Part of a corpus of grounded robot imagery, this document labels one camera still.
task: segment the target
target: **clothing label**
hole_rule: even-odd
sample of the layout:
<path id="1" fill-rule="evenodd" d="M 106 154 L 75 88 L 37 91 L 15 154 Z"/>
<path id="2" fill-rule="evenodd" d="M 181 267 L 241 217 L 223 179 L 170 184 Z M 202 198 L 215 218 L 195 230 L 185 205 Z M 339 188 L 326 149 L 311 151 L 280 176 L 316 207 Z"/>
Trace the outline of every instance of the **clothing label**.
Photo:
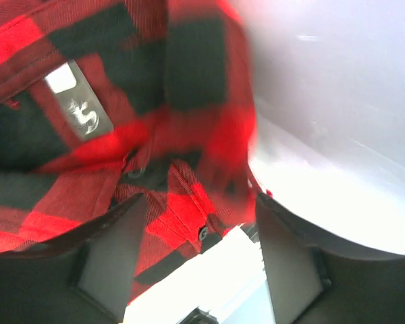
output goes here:
<path id="1" fill-rule="evenodd" d="M 75 61 L 45 78 L 69 125 L 82 140 L 96 138 L 114 129 L 111 120 Z"/>

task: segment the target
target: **white logo on label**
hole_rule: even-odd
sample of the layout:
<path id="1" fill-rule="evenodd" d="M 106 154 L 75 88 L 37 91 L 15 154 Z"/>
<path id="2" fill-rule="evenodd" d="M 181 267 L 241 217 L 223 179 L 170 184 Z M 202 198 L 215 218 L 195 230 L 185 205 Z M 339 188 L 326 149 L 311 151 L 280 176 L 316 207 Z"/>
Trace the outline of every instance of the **white logo on label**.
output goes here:
<path id="1" fill-rule="evenodd" d="M 74 115 L 76 121 L 80 126 L 87 126 L 86 135 L 93 133 L 99 125 L 99 117 L 96 111 L 89 111 L 86 115 L 83 114 L 84 110 L 88 108 L 88 103 L 85 101 L 81 105 L 72 100 L 69 107 L 69 112 Z"/>

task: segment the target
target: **flannel shirt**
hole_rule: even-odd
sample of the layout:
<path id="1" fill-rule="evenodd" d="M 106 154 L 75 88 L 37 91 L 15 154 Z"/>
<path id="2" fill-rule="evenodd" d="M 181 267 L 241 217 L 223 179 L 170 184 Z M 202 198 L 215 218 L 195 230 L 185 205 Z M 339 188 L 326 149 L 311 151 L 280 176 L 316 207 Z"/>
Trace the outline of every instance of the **flannel shirt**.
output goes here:
<path id="1" fill-rule="evenodd" d="M 71 59 L 114 125 L 86 142 L 45 82 Z M 0 252 L 143 193 L 136 297 L 253 223 L 254 124 L 246 39 L 224 0 L 0 0 Z"/>

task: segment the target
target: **gray label patch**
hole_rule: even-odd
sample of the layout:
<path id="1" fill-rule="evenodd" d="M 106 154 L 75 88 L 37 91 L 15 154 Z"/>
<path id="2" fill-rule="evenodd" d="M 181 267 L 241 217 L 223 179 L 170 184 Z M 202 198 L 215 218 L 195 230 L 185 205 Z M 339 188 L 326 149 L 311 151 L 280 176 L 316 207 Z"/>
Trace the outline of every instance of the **gray label patch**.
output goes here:
<path id="1" fill-rule="evenodd" d="M 75 61 L 67 64 L 76 79 L 76 85 L 62 92 L 54 93 L 67 122 L 78 137 L 84 141 L 112 132 L 113 123 L 105 113 L 81 69 Z"/>

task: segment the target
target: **shirt button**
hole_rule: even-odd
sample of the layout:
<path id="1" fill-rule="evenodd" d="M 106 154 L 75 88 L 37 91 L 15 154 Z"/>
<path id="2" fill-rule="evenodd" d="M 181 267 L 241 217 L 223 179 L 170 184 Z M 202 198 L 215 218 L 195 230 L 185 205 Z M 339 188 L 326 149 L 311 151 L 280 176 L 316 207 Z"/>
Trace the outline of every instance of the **shirt button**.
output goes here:
<path id="1" fill-rule="evenodd" d="M 128 172 L 126 175 L 129 179 L 138 179 L 139 177 L 141 177 L 144 174 L 145 171 L 146 171 L 145 168 L 137 169 L 137 170 Z"/>
<path id="2" fill-rule="evenodd" d="M 208 233 L 209 233 L 209 228 L 207 226 L 200 228 L 200 231 L 198 233 L 198 239 L 200 241 L 203 241 L 207 237 Z"/>

